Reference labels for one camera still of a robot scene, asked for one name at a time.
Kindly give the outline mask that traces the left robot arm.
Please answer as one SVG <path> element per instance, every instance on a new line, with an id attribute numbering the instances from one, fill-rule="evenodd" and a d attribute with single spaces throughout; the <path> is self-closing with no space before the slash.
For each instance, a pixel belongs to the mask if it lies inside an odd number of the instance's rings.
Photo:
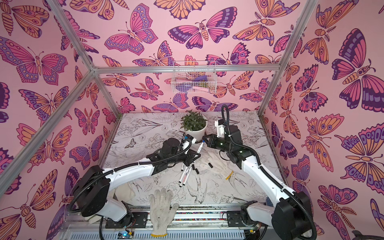
<path id="1" fill-rule="evenodd" d="M 73 200 L 68 213 L 81 213 L 83 217 L 102 216 L 115 222 L 130 215 L 124 203 L 110 198 L 109 192 L 133 180 L 159 174 L 177 163 L 190 166 L 201 155 L 191 150 L 196 142 L 188 135 L 181 141 L 170 138 L 162 148 L 147 155 L 144 159 L 112 169 L 90 168 L 72 189 Z"/>

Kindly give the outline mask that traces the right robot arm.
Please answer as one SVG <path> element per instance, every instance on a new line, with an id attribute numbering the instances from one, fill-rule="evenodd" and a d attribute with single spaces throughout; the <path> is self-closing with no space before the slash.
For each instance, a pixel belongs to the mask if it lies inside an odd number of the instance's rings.
<path id="1" fill-rule="evenodd" d="M 261 163 L 258 153 L 251 147 L 215 134 L 203 139 L 209 148 L 227 153 L 230 161 L 248 174 L 273 203 L 272 207 L 258 203 L 247 206 L 246 212 L 252 221 L 273 227 L 282 240 L 317 238 L 310 200 L 305 193 L 297 193 L 280 181 Z M 304 235 L 307 232 L 311 232 L 309 237 Z"/>

